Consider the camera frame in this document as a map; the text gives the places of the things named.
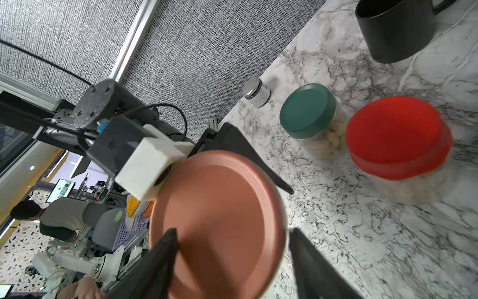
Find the person hand in background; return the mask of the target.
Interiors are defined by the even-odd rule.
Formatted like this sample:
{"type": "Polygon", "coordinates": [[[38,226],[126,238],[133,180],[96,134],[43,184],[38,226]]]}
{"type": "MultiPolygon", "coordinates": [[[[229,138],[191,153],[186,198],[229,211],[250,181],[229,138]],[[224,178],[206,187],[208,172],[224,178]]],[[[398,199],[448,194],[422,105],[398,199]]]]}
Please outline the person hand in background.
{"type": "Polygon", "coordinates": [[[56,299],[105,299],[107,294],[100,290],[96,280],[84,276],[78,282],[62,289],[56,299]]]}

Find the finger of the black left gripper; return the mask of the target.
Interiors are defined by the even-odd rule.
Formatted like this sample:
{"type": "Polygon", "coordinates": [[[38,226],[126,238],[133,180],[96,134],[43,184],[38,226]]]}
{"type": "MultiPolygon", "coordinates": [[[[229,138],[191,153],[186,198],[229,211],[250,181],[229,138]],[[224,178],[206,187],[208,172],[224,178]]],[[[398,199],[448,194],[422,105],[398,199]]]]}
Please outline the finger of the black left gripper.
{"type": "Polygon", "coordinates": [[[212,150],[229,151],[245,157],[259,166],[277,187],[293,195],[293,188],[278,176],[259,156],[241,131],[230,123],[224,123],[219,131],[208,128],[199,139],[199,152],[212,150]]]}

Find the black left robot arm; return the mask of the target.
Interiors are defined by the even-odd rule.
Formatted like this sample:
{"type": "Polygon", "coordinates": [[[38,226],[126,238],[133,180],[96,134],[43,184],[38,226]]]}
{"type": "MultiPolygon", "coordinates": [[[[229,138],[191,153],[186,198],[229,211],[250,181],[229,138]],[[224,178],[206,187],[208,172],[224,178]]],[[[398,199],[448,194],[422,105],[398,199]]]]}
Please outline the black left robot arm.
{"type": "Polygon", "coordinates": [[[22,111],[18,106],[2,103],[1,108],[10,116],[18,116],[26,122],[38,126],[36,135],[42,141],[66,150],[73,150],[87,156],[100,165],[109,175],[117,177],[119,166],[124,161],[125,144],[132,140],[130,133],[123,134],[119,148],[109,150],[115,158],[114,163],[106,162],[106,152],[99,152],[98,137],[104,135],[106,125],[115,119],[129,119],[137,125],[152,125],[173,142],[188,142],[188,122],[184,112],[170,103],[145,105],[121,84],[106,79],[96,85],[90,84],[79,103],[73,106],[66,100],[55,107],[51,120],[22,111]]]}

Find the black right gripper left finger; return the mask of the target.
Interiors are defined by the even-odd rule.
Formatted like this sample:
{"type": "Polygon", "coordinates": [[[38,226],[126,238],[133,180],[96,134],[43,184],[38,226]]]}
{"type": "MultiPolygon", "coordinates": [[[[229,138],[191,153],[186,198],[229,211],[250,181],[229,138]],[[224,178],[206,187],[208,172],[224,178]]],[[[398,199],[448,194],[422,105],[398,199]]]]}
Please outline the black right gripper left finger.
{"type": "Polygon", "coordinates": [[[171,228],[126,277],[108,291],[109,299],[167,299],[179,251],[177,229],[171,228]]]}

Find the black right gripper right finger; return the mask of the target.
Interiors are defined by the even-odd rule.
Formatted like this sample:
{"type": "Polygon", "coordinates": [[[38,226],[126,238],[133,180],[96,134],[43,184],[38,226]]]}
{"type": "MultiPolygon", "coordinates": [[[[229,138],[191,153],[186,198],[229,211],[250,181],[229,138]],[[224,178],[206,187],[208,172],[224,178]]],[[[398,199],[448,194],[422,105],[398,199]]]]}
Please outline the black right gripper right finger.
{"type": "Polygon", "coordinates": [[[361,296],[328,263],[300,229],[289,233],[289,249],[300,299],[359,299],[361,296]]]}

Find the orange jar lid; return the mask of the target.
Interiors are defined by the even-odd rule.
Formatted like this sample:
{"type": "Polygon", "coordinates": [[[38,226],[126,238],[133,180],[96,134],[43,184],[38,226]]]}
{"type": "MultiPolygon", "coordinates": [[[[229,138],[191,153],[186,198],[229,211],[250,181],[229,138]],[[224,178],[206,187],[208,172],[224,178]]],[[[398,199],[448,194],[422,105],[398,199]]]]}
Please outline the orange jar lid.
{"type": "Polygon", "coordinates": [[[177,230],[172,299],[258,299],[286,244],[286,213],[275,183],[229,151],[199,153],[165,182],[153,208],[150,243],[177,230]]]}

